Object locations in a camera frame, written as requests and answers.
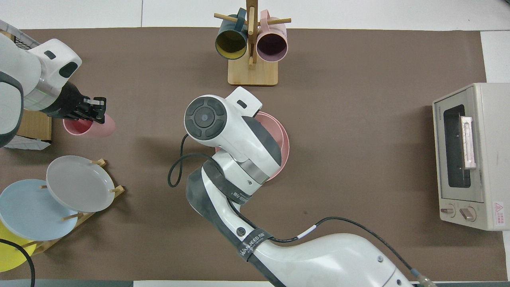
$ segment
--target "brown table mat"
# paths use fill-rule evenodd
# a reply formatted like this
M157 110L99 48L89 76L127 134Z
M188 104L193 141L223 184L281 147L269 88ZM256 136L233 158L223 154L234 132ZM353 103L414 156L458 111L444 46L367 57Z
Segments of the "brown table mat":
M264 280L187 203L185 182L166 176L178 158L187 105L203 94L227 96L227 61L216 54L216 28L26 31L58 38L83 59L71 81L90 97L107 97L114 135L85 139L54 120L43 151L0 150L0 187L44 179L62 155L105 158L126 187L113 205L43 254L38 278L107 280ZM431 103L485 81L478 32L291 29L275 87L248 87L290 138L284 170L242 208L279 238L319 219L356 220L386 239L433 280L506 280L501 232L439 219ZM187 141L185 152L213 154ZM185 162L188 175L201 159ZM348 232L321 225L304 240ZM28 278L28 265L0 273Z

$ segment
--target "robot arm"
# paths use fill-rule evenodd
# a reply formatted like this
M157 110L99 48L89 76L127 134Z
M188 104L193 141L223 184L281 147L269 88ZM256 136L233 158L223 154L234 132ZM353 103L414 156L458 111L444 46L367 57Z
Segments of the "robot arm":
M0 28L24 36L29 50L0 35L0 147L16 134L23 109L71 120L105 122L106 98L82 95L68 79L82 64L79 56L57 39L43 44L0 21Z
M188 177L186 197L191 206L274 286L412 286L362 237L331 234L282 247L267 240L272 237L267 231L240 217L240 206L265 182L260 179L272 176L281 164L274 139L248 119L261 106L241 87L226 99L205 95L188 106L188 134L206 146L222 148L214 161L208 160Z

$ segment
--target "toaster oven window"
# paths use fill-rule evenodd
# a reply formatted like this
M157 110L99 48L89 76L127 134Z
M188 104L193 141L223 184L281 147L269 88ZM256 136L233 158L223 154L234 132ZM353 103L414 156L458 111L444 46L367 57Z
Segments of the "toaster oven window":
M450 187L468 188L471 186L469 170L463 168L463 144L460 117L464 116L464 105L444 111L446 143L446 165Z

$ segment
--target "label sticker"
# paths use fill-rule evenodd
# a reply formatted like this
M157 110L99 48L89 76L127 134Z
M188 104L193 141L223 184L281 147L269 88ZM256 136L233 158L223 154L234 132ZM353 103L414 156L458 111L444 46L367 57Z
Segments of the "label sticker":
M503 202L495 201L494 202L494 220L496 226L505 225L505 210L503 208Z

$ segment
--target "pink cup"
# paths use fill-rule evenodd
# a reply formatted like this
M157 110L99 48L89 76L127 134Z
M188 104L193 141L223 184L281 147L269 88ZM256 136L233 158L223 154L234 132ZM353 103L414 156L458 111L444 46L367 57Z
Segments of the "pink cup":
M115 122L107 114L105 114L104 124L92 121L85 121L83 119L79 119L77 121L65 119L64 129L68 133L77 136L89 138L106 137L111 135L115 131Z
M287 28L285 24L268 25L269 20L278 20L270 17L269 12L264 10L260 13L260 29L257 37L257 54L267 62L278 62L287 54Z
M276 173L267 180L269 181L277 176L284 168L285 163L287 163L287 159L289 158L289 136L287 135L287 132L285 131L282 124L280 124L280 122L272 115L259 111L255 116L255 119L259 121L259 123L261 123L261 125L274 138L282 153L282 165L280 166L279 170L276 171Z

